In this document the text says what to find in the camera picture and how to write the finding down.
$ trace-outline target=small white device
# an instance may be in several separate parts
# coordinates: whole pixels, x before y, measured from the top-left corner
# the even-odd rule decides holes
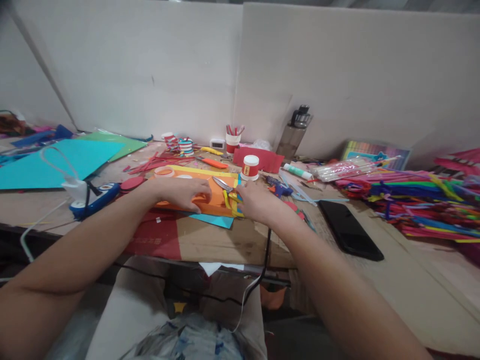
[[[225,150],[225,139],[210,139],[210,147],[217,150]]]

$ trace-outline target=black phone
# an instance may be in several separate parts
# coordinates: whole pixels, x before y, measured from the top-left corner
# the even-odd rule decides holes
[[[318,202],[318,207],[342,251],[373,261],[385,259],[348,207],[338,202],[322,200]]]

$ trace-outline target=hand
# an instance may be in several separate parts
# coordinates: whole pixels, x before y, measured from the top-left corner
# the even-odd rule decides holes
[[[288,213],[289,210],[292,211],[287,204],[261,184],[247,181],[245,186],[239,185],[235,190],[243,200],[243,203],[238,204],[241,212],[247,218],[258,221],[268,227],[272,227],[282,213]]]
[[[170,204],[197,214],[200,214],[201,211],[192,202],[194,197],[204,196],[207,203],[212,200],[209,182],[203,179],[156,178],[146,181],[144,185],[148,186],[148,190],[158,197],[157,203],[168,201]]]

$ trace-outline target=white wall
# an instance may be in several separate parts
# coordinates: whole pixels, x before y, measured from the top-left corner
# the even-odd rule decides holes
[[[412,147],[409,164],[418,168],[479,145],[478,15],[156,0],[14,4],[82,130],[173,131],[205,143],[233,123],[246,125],[244,141],[275,143],[307,103],[314,120],[298,152],[313,157],[337,156],[349,138],[372,139]],[[61,123],[67,114],[50,84],[32,55],[19,53],[29,52],[25,41],[13,28],[6,43],[4,33],[2,49],[14,52],[2,51],[0,65],[13,69],[11,84],[23,82],[1,85],[0,102]]]
[[[0,108],[35,125],[75,130],[47,77],[8,13],[0,17]]]
[[[412,147],[410,164],[480,145],[480,16],[248,3],[234,121],[274,142],[309,104],[298,153],[348,138]]]
[[[129,136],[221,137],[233,114],[240,5],[19,0],[76,125]]]

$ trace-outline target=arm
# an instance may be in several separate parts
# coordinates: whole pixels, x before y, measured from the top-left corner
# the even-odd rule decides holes
[[[315,309],[355,359],[431,359],[383,297],[292,209],[253,183],[237,187],[245,216],[270,227],[295,260]]]
[[[0,358],[43,359],[85,290],[128,245],[145,213],[167,200],[193,212],[206,180],[149,180],[89,217],[0,289]]]

